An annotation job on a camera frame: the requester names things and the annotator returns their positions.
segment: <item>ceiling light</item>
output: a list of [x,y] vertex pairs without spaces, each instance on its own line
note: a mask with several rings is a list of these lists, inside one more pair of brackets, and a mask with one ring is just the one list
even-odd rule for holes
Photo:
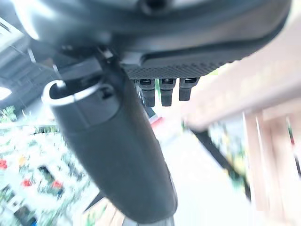
[[0,17],[0,52],[22,36],[23,34],[18,29]]
[[11,94],[8,88],[0,87],[0,100],[4,100]]

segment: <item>gray plastic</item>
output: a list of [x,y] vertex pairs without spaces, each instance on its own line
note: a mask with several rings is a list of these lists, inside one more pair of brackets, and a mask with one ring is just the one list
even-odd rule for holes
[[[129,78],[139,80],[201,77],[249,56],[281,31],[291,0],[31,0],[14,4],[34,39],[58,50],[109,48]],[[168,10],[146,15],[141,8],[145,4]]]
[[171,106],[176,79],[160,79],[161,103],[163,107]]
[[199,78],[180,79],[179,100],[189,101],[191,89],[197,85]]
[[[111,87],[105,99],[103,87]],[[43,101],[97,186],[136,222],[172,216],[176,193],[132,82],[115,65],[96,84],[74,91],[68,95],[53,82],[46,86]]]
[[136,84],[141,88],[143,101],[146,107],[155,106],[155,80],[154,79],[141,79],[136,80]]

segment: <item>floor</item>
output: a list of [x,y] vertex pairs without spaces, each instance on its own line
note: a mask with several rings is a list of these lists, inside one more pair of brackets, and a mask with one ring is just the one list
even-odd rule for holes
[[[162,149],[178,194],[175,226],[252,225],[250,202],[193,134],[185,132]],[[127,219],[123,225],[136,224]]]

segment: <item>ceiling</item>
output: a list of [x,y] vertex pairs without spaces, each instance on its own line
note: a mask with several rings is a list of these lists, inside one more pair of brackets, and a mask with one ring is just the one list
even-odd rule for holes
[[[11,30],[16,28],[24,32],[9,0],[0,0],[0,17],[11,25]],[[40,97],[48,82],[57,79],[50,68],[31,62],[27,46],[28,38],[25,35],[19,35],[2,48],[0,46],[0,86],[12,91],[10,96],[0,101],[0,109],[10,105],[15,106],[16,110],[25,109]]]

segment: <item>cylindrical housing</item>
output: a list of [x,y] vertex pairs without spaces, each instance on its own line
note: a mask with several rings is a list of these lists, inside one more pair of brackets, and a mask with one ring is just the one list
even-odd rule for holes
[[89,87],[49,83],[43,101],[83,167],[111,202],[138,223],[172,216],[177,197],[160,145],[132,82],[110,69]]

